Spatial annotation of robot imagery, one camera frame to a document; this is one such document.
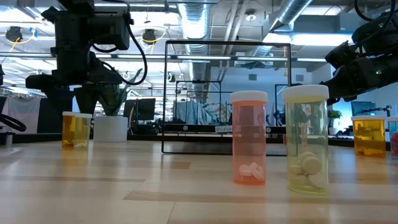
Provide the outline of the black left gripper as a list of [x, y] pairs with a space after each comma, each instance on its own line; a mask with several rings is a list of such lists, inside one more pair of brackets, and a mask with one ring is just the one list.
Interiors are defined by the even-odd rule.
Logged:
[[[122, 83], [121, 76], [106, 68], [96, 54], [86, 47], [76, 49], [52, 47], [56, 56], [57, 68], [50, 75], [30, 75], [26, 78], [26, 87], [46, 90], [49, 102], [58, 113], [72, 111], [74, 92], [66, 87], [70, 85], [106, 85]], [[81, 113], [93, 114], [101, 91], [97, 87], [83, 86], [75, 89], [76, 101]]]

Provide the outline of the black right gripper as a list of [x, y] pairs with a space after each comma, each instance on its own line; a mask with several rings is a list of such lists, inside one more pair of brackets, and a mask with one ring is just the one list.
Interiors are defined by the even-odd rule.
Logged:
[[364, 93], [382, 87], [383, 62], [376, 58], [357, 58], [351, 63], [336, 65], [334, 78], [320, 82], [329, 90], [327, 105], [333, 105], [341, 98], [348, 101]]

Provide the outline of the amber pill bottle white cap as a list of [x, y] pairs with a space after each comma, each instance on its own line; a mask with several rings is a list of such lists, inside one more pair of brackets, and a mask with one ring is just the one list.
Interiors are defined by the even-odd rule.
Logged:
[[64, 111], [62, 121], [62, 148], [73, 149], [75, 140], [76, 118], [73, 112]]
[[353, 116], [354, 151], [357, 156], [386, 157], [385, 117]]

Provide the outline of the yellow pill bottle white cap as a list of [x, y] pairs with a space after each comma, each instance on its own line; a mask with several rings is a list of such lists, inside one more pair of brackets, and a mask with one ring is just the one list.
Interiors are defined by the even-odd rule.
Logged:
[[75, 149], [88, 149], [91, 131], [91, 114], [78, 113], [75, 115]]

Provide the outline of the red bottle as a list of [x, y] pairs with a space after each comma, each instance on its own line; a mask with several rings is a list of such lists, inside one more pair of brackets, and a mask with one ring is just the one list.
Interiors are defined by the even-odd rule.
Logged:
[[387, 117], [392, 159], [398, 160], [398, 116]]

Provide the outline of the black jointed stand arm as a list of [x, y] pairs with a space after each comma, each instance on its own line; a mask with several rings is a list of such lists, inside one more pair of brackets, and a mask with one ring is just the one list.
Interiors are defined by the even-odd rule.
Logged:
[[385, 108], [370, 108], [370, 109], [365, 109], [365, 110], [361, 110], [359, 112], [359, 114], [366, 114], [366, 113], [370, 113], [370, 112], [374, 112], [374, 111], [384, 111], [387, 114], [387, 117], [391, 116], [391, 105], [387, 105]]

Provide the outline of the black-framed wooden shelf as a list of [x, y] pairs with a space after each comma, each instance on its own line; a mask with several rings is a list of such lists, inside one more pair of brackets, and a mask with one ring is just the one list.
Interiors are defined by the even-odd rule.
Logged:
[[[287, 62], [287, 71], [288, 71], [288, 81], [287, 86], [292, 86], [292, 56], [291, 56], [291, 44], [289, 43], [263, 43], [263, 42], [243, 42], [243, 41], [215, 41], [215, 40], [167, 40], [165, 42], [165, 56], [168, 56], [168, 46], [178, 44], [178, 45], [185, 45], [185, 44], [208, 44], [208, 45], [226, 45], [227, 47], [235, 46], [235, 45], [247, 45], [247, 46], [270, 46], [270, 47], [277, 47], [277, 48], [287, 48], [287, 56], [284, 57], [237, 57], [237, 56], [229, 56], [235, 61], [283, 61]], [[165, 72], [167, 71], [167, 57], [164, 58], [165, 64]], [[182, 151], [165, 151], [165, 137], [166, 136], [214, 136], [214, 137], [227, 137], [227, 135], [232, 135], [232, 129], [230, 125], [226, 124], [217, 124], [217, 125], [196, 125], [196, 124], [174, 124], [174, 123], [166, 123], [165, 122], [165, 101], [166, 101], [166, 91], [167, 91], [167, 84], [166, 84], [166, 75], [164, 77], [164, 97], [163, 97], [163, 118], [162, 118], [162, 147], [161, 152], [166, 154], [198, 154], [198, 155], [232, 155], [232, 143], [220, 143], [220, 144], [230, 144], [228, 147], [224, 146], [222, 149], [217, 150], [202, 150], [194, 148], [192, 150], [185, 150]], [[223, 93], [232, 93], [232, 91], [223, 91]], [[286, 134], [285, 127], [282, 126], [270, 126], [266, 127], [266, 136], [267, 134], [276, 135], [275, 138], [267, 138], [270, 140], [270, 143], [278, 143], [282, 144], [283, 141], [283, 134]], [[215, 144], [215, 142], [203, 142], [205, 144]]]

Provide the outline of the small green potted plant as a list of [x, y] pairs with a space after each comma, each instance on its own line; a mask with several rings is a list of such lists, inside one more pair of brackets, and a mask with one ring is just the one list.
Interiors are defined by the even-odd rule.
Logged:
[[328, 110], [328, 134], [335, 135], [338, 130], [334, 127], [334, 120], [341, 118], [341, 112], [338, 110]]

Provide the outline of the bluish lit monitor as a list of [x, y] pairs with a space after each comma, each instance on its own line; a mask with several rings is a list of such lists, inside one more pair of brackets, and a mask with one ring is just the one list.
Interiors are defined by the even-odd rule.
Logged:
[[352, 116], [375, 115], [375, 102], [372, 101], [352, 101]]

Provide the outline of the black partition panel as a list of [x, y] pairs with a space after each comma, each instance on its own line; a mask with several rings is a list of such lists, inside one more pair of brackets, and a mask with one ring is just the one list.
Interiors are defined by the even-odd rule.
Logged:
[[62, 101], [58, 107], [54, 106], [48, 98], [42, 98], [39, 106], [38, 133], [61, 133], [62, 113], [72, 111], [72, 100]]

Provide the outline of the snake plant in white pot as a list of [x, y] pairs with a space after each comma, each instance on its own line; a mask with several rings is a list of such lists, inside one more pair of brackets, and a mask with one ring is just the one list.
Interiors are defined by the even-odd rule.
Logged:
[[121, 88], [120, 84], [105, 85], [98, 102], [102, 106], [104, 116], [95, 116], [93, 140], [94, 142], [126, 142], [127, 118], [119, 116], [121, 106], [127, 100], [130, 83], [134, 83], [140, 75], [140, 68], [128, 83]]

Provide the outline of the pale hanging cloth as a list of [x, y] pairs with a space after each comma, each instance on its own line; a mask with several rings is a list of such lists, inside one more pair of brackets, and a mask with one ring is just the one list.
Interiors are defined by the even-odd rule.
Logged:
[[14, 98], [8, 97], [7, 115], [22, 122], [27, 129], [24, 133], [35, 134], [37, 132], [40, 101], [35, 98]]

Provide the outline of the yellow-green pill bottle white cap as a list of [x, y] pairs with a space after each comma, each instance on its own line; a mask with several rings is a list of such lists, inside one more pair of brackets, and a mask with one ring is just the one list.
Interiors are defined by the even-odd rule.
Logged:
[[288, 188], [305, 194], [325, 194], [328, 191], [328, 87], [291, 86], [282, 91], [282, 99]]

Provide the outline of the black computer monitor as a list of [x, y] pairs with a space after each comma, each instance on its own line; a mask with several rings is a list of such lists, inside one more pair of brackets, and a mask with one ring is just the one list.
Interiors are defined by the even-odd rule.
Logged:
[[153, 120], [155, 116], [155, 98], [138, 100], [137, 119], [140, 121]]
[[123, 116], [126, 117], [129, 122], [133, 119], [135, 106], [137, 105], [136, 101], [137, 100], [126, 100], [124, 103]]

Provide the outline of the wide bright ceiling light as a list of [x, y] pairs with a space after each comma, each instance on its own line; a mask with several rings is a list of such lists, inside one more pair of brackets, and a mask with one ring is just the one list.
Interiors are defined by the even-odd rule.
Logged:
[[335, 47], [343, 42], [352, 44], [351, 35], [347, 34], [267, 34], [263, 42], [289, 43], [305, 46], [329, 46]]

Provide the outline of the long ceiling light strip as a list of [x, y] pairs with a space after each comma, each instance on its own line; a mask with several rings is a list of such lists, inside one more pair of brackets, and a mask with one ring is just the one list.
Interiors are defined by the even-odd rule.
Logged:
[[[120, 54], [97, 54], [97, 58], [120, 58], [120, 59], [140, 59], [141, 55], [120, 55]], [[209, 56], [209, 55], [146, 55], [146, 59], [181, 59], [181, 60], [231, 60], [229, 56]]]

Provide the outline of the pink pill bottle white cap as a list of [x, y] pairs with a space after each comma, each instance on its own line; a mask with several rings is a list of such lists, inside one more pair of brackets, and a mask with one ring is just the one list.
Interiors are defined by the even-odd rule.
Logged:
[[266, 181], [266, 104], [264, 91], [230, 94], [233, 129], [233, 181], [264, 185]]

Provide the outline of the black aluminium rail frame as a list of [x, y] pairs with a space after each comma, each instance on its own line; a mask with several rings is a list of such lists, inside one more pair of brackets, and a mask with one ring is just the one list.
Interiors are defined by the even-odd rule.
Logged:
[[[32, 143], [32, 142], [50, 142], [61, 141], [60, 133], [39, 133], [39, 134], [14, 134], [13, 143]], [[162, 141], [162, 136], [154, 135], [135, 135], [128, 136], [128, 141]], [[215, 143], [232, 143], [232, 137], [214, 137], [214, 136], [166, 136], [165, 141], [177, 142], [215, 142]], [[351, 139], [330, 138], [328, 140], [330, 146], [354, 147], [354, 141]]]

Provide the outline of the silver spiral ceiling duct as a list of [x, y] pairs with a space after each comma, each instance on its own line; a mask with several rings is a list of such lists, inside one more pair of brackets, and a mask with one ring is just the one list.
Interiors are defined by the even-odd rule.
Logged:
[[262, 24], [261, 34], [264, 43], [288, 43], [283, 36], [273, 33], [278, 28], [287, 27], [293, 31], [295, 20], [313, 0], [283, 0], [280, 8], [268, 14]]
[[[209, 4], [202, 3], [181, 3], [178, 9], [181, 14], [181, 28], [183, 38], [188, 40], [208, 40], [209, 20], [210, 20]], [[209, 54], [208, 44], [185, 44], [187, 55], [204, 56]], [[189, 63], [190, 79], [192, 81], [208, 81], [210, 79], [210, 64], [194, 60]], [[208, 98], [206, 93], [210, 83], [191, 84], [192, 99], [204, 103]]]

